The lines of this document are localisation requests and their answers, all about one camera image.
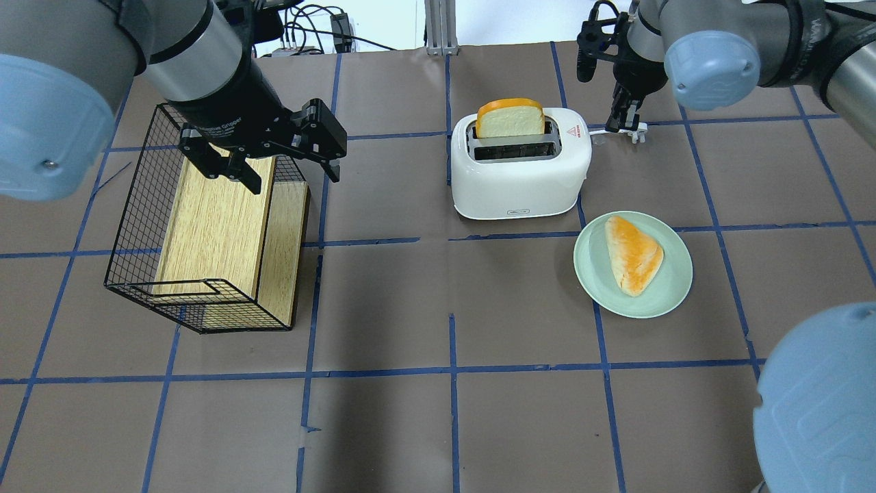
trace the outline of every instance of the white toaster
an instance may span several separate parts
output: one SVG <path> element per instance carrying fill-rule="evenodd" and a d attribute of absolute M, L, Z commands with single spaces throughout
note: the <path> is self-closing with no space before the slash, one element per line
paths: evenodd
<path fill-rule="evenodd" d="M 450 188 L 470 219 L 537 218 L 573 206 L 590 166 L 590 135 L 581 115 L 545 108 L 540 135 L 478 139 L 477 115 L 456 124 L 450 142 Z"/>

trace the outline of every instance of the bread crust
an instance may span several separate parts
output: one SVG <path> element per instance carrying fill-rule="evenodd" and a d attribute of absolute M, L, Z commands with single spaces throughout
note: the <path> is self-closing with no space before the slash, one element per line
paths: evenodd
<path fill-rule="evenodd" d="M 641 295 L 660 270 L 663 248 L 620 216 L 605 221 L 605 241 L 618 287 L 630 297 Z"/>

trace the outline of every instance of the light green plate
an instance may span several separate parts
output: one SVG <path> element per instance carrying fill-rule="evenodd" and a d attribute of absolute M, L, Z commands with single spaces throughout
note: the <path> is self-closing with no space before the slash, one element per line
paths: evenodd
<path fill-rule="evenodd" d="M 611 273 L 605 221 L 618 215 L 663 247 L 663 263 L 645 292 L 637 297 L 625 295 Z M 587 294 L 606 310 L 630 318 L 659 317 L 684 301 L 694 281 L 690 252 L 681 237 L 657 218 L 641 212 L 609 212 L 590 221 L 575 242 L 575 273 Z"/>

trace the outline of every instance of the bread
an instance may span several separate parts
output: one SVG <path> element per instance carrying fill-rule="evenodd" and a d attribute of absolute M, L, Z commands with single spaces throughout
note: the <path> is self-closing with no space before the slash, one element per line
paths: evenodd
<path fill-rule="evenodd" d="M 631 297 L 642 294 L 660 269 L 663 248 L 620 216 L 605 221 L 605 241 L 611 272 L 620 290 Z"/>
<path fill-rule="evenodd" d="M 491 101 L 477 111 L 475 131 L 479 139 L 544 133 L 544 110 L 525 97 Z"/>

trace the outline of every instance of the toaster slot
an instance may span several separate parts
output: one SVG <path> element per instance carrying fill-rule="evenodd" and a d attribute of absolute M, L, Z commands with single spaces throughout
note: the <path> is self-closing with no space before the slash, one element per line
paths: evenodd
<path fill-rule="evenodd" d="M 514 137 L 479 139 L 475 123 L 466 128 L 465 143 L 469 157 L 480 162 L 542 161 L 560 155 L 562 143 L 556 122 L 545 117 L 545 132 Z"/>

